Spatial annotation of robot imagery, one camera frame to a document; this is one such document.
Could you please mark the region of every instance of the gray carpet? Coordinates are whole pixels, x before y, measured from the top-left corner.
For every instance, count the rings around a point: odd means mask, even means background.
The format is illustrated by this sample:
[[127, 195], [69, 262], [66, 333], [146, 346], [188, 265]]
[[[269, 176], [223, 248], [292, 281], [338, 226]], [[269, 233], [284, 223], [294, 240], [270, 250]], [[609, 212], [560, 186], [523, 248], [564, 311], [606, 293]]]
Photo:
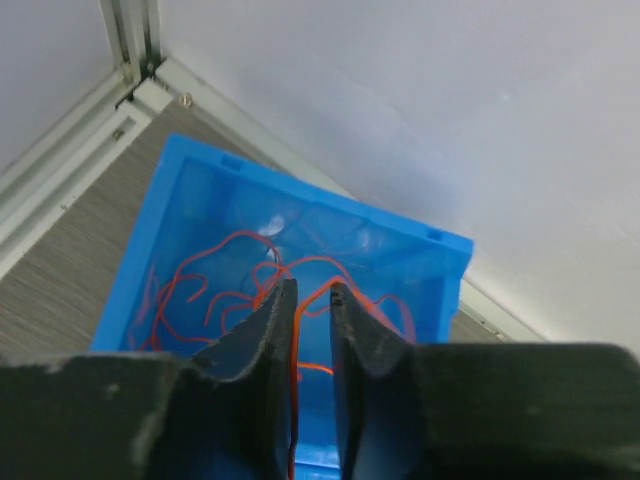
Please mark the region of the gray carpet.
[[[0, 351], [87, 349], [171, 132], [243, 154], [177, 102], [169, 105], [0, 281]], [[499, 341], [461, 313], [452, 340]]]

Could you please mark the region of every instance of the plastic bin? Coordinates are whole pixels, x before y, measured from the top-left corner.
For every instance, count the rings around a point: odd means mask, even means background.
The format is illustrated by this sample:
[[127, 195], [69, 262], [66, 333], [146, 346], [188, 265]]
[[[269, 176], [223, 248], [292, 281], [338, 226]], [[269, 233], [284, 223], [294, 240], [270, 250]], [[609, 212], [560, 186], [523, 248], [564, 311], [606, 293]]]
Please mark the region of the plastic bin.
[[[149, 336], [155, 314], [155, 304], [149, 301], [158, 288], [155, 279], [165, 284], [186, 257], [239, 229], [271, 239], [284, 263], [308, 255], [335, 258], [369, 298], [392, 293], [404, 299], [419, 342], [447, 341], [458, 307], [460, 280], [471, 258], [469, 239], [172, 135], [140, 209], [91, 350], [138, 348]], [[254, 294], [248, 272], [258, 262], [271, 259], [272, 252], [265, 245], [250, 238], [234, 239], [184, 270], [205, 274], [207, 291], [188, 303], [200, 284], [178, 284], [165, 309], [167, 318], [182, 335], [219, 336], [216, 315], [238, 300], [222, 300], [205, 328], [209, 300], [226, 290]], [[270, 273], [273, 271], [265, 269], [261, 279]], [[336, 273], [335, 267], [323, 262], [293, 269], [300, 298]], [[324, 304], [328, 304], [328, 295]], [[397, 306], [392, 302], [380, 306], [402, 329]], [[247, 313], [230, 312], [227, 325], [232, 327]], [[328, 315], [303, 319], [301, 362], [331, 365]], [[163, 329], [159, 337], [165, 350], [179, 355], [191, 355], [203, 346], [179, 342]], [[337, 479], [333, 380], [315, 370], [304, 370], [302, 375], [298, 478], [313, 474], [313, 478]]]

